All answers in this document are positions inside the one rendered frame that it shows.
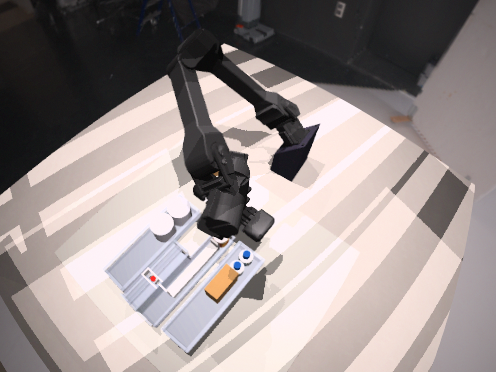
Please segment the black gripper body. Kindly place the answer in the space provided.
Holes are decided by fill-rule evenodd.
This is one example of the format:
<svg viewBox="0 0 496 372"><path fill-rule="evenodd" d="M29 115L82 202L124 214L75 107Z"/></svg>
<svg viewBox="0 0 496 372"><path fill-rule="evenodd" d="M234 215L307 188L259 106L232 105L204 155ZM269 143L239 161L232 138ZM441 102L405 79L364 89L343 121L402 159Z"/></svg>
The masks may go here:
<svg viewBox="0 0 496 372"><path fill-rule="evenodd" d="M252 190L252 187L249 186L247 194L244 196L245 204L243 209L243 214L241 218L241 224L245 226L244 232L250 238L252 238L256 242L260 242L262 238L266 235L266 233L272 228L275 224L275 218L268 214L263 209L259 211L254 207L246 206L246 204L250 201L250 198L247 196ZM201 196L196 185L193 187L193 194L201 201L205 201L205 198L208 198L208 195Z"/></svg>

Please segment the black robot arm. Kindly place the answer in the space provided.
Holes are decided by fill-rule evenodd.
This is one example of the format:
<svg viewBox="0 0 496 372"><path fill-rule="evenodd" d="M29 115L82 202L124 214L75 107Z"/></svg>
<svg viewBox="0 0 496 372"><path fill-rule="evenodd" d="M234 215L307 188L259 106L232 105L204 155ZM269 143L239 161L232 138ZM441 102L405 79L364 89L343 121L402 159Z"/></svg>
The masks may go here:
<svg viewBox="0 0 496 372"><path fill-rule="evenodd" d="M270 130L276 127L283 147L300 144L311 131L299 121L296 104L279 93L265 91L222 50L212 32L195 30L180 44L178 55L166 69L184 125L184 164L200 195L208 195L197 228L221 241L239 231L250 181L249 154L230 151L221 131L212 124L196 70L212 73L247 100L257 120ZM215 172L218 176L206 181L205 177Z"/></svg>

